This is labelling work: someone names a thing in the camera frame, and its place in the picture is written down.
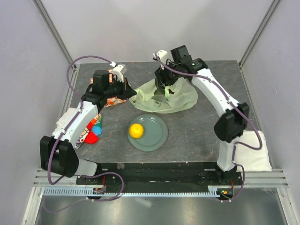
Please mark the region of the light green plastic bag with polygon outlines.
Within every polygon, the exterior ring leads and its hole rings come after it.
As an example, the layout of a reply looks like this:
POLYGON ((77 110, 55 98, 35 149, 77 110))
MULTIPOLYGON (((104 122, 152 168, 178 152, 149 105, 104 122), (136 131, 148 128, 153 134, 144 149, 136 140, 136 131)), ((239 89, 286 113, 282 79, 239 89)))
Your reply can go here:
POLYGON ((179 78, 174 85, 166 86, 164 90, 155 86, 155 80, 143 84, 135 91, 137 94, 129 99, 139 110, 149 113, 176 113, 192 108, 198 100, 196 89, 184 78, 179 78), (167 94, 169 87, 174 94, 167 94))

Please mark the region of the yellow fake orange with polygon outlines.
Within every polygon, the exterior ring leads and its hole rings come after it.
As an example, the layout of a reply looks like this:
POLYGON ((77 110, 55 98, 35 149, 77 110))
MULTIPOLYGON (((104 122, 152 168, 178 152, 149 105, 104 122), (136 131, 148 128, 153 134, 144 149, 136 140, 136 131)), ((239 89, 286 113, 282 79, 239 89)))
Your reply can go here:
POLYGON ((133 123, 129 127, 129 135, 134 138, 138 139, 143 136, 144 133, 144 127, 140 123, 133 123))

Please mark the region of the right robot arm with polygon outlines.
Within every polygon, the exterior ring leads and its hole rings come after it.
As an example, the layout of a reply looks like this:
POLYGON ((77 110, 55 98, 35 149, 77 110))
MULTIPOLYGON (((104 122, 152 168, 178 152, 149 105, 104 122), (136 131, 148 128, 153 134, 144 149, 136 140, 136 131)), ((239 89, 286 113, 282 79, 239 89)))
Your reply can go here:
POLYGON ((193 59, 187 47, 182 45, 170 52, 160 50, 153 54, 153 59, 160 63, 155 71, 158 85, 170 86, 179 78, 189 80, 197 87, 215 108, 219 119, 214 125, 214 132, 220 140, 219 156, 215 180, 226 184, 232 178, 230 171, 233 163, 233 146, 240 139, 247 126, 249 115, 247 103, 239 103, 216 80, 207 64, 200 58, 193 59))

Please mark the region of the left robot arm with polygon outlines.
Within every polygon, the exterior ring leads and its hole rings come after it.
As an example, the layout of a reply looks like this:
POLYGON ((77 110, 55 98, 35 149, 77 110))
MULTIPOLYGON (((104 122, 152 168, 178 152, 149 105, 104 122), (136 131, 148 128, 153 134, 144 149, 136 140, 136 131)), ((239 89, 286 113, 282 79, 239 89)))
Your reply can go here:
POLYGON ((93 83, 80 98, 80 103, 67 122, 52 136, 40 140, 41 167, 49 173, 64 177, 86 176, 92 184, 99 184, 103 173, 95 162, 80 159, 75 147, 83 130, 112 97, 128 99, 136 95, 124 77, 125 66, 120 64, 111 71, 97 70, 93 83))

